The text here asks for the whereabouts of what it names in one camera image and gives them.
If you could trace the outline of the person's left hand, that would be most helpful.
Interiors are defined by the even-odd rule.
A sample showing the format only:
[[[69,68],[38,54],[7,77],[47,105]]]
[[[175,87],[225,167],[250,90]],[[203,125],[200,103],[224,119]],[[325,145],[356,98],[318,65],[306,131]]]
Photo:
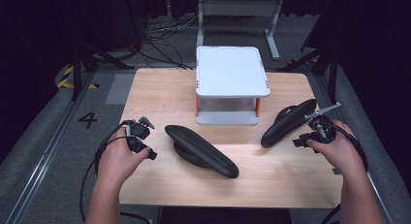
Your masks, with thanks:
[[[150,151],[149,147],[138,153],[131,151],[127,144],[125,129],[121,127],[110,136],[110,143],[100,158],[97,183],[105,187],[121,187],[139,164],[148,157]]]

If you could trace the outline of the grey metal stand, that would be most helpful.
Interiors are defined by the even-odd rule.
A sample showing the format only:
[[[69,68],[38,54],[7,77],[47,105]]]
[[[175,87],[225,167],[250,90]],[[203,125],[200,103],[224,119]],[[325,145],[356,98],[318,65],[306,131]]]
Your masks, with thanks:
[[[198,33],[196,47],[201,47],[205,40],[205,16],[270,16],[271,24],[265,30],[269,51],[273,60],[279,60],[280,55],[274,40],[274,30],[280,16],[283,0],[248,1],[248,0],[199,0],[197,17]]]

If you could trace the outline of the yellow and black floor tape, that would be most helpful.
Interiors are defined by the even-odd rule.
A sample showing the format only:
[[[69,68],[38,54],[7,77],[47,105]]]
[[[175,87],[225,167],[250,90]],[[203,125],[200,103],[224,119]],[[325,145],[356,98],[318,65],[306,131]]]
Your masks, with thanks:
[[[67,69],[64,70],[64,73],[59,80],[59,82],[56,84],[58,88],[71,88],[74,89],[75,86],[72,83],[68,82],[69,76],[74,72],[74,66],[69,66]]]

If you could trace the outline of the black tripod stand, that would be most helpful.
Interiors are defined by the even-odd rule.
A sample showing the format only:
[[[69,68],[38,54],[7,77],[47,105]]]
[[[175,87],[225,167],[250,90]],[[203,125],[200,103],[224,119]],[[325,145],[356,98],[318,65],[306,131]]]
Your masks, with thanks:
[[[277,69],[277,72],[291,72],[302,64],[309,62],[311,59],[316,59],[316,62],[312,68],[312,73],[314,75],[321,76],[327,69],[330,70],[328,94],[331,101],[335,103],[335,88],[338,67],[338,53],[336,47],[317,48],[302,58],[296,59],[294,62],[289,63],[287,66]]]
[[[76,101],[82,91],[81,67],[84,67],[87,73],[94,73],[98,70],[97,61],[94,54],[98,54],[109,63],[119,69],[133,69],[133,66],[121,62],[119,59],[109,55],[107,52],[92,46],[86,42],[77,42],[73,52],[73,73],[74,73],[74,91],[72,100]]]

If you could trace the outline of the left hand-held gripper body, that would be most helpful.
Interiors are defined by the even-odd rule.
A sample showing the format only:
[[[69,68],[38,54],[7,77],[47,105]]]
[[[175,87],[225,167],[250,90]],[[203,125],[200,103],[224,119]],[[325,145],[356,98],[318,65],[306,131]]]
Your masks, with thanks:
[[[154,129],[154,125],[145,115],[139,120],[125,120],[124,124],[127,145],[131,151],[140,152],[145,148],[142,141],[150,135],[150,129]]]

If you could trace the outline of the person's dark clothing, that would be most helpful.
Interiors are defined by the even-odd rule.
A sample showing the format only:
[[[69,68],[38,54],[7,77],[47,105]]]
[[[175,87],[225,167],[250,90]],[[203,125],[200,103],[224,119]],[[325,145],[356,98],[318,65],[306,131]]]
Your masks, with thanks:
[[[292,224],[287,209],[162,208],[159,224]]]

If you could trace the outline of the black slipper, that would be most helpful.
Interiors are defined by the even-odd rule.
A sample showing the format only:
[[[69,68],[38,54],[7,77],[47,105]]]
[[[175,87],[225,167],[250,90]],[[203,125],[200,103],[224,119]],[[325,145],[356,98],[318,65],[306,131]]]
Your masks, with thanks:
[[[300,128],[305,122],[305,117],[312,114],[317,106],[315,99],[308,99],[299,105],[284,108],[275,118],[261,138],[261,146],[268,148],[274,146],[287,135]]]
[[[174,141],[174,151],[185,161],[214,170],[221,176],[237,178],[237,165],[193,130],[179,125],[167,125],[166,133]]]

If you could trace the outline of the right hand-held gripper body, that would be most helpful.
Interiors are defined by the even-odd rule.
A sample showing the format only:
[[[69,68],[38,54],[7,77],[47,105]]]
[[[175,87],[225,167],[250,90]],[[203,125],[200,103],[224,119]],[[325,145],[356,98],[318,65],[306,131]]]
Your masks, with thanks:
[[[331,119],[326,116],[326,112],[332,111],[340,106],[341,104],[336,102],[334,105],[316,110],[304,117],[307,121],[308,126],[312,130],[312,132],[309,134],[312,140],[322,144],[329,144],[334,140],[334,125],[332,124]]]

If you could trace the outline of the white two-tier rack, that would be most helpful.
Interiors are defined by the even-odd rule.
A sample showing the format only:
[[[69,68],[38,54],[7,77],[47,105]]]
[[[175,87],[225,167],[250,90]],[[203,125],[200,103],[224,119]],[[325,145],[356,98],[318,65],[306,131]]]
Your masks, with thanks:
[[[196,120],[203,125],[256,125],[260,101],[270,95],[259,50],[198,47]]]

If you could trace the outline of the person's right hand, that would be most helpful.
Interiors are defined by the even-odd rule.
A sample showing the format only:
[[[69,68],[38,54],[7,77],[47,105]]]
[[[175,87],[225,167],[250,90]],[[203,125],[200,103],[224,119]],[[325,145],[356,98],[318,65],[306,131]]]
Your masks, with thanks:
[[[335,166],[345,180],[360,181],[367,178],[361,156],[352,143],[340,132],[336,132],[335,139],[329,144],[307,140],[306,144],[322,153]]]

